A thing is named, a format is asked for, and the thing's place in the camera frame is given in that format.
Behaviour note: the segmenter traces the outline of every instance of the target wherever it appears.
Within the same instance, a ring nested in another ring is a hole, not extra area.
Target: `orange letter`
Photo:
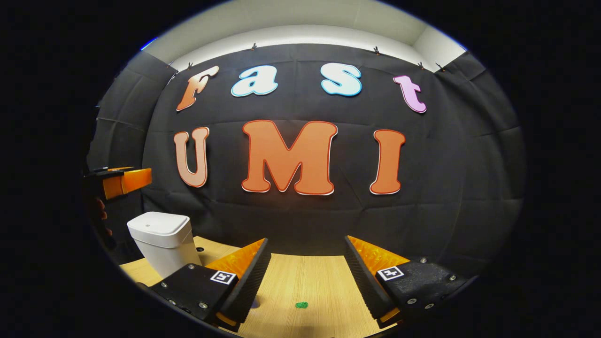
[[[380,144],[380,159],[376,181],[370,185],[370,191],[376,195],[394,194],[401,190],[401,182],[397,180],[398,159],[405,136],[397,131],[381,129],[374,132],[374,138]]]
[[[207,155],[205,152],[205,140],[209,136],[207,127],[194,129],[192,138],[196,142],[196,173],[188,169],[188,159],[186,157],[186,143],[188,141],[187,132],[179,132],[174,137],[175,157],[177,158],[177,170],[180,177],[187,185],[199,188],[207,181]]]
[[[300,130],[291,148],[286,146],[273,121],[250,121],[242,127],[249,138],[248,178],[242,189],[267,192],[264,164],[281,192],[286,191],[296,170],[302,166],[294,190],[302,195],[329,195],[334,185],[329,180],[330,145],[338,128],[330,122],[311,121]]]
[[[186,88],[186,92],[184,93],[184,97],[182,97],[182,101],[177,105],[177,111],[182,111],[194,104],[196,102],[196,97],[194,97],[194,93],[200,94],[203,91],[204,86],[207,85],[207,81],[209,81],[210,76],[215,76],[219,71],[218,66],[214,66],[201,72],[199,74],[194,75],[190,79],[188,79],[188,87]]]

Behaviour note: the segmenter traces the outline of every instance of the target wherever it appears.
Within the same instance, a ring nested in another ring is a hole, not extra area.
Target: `wooden surface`
[[[239,248],[194,237],[203,265]],[[134,280],[152,286],[161,277],[146,259],[121,265]],[[360,338],[380,332],[343,256],[272,254],[257,292],[259,307],[234,333],[247,338]],[[295,304],[307,302],[306,309]]]

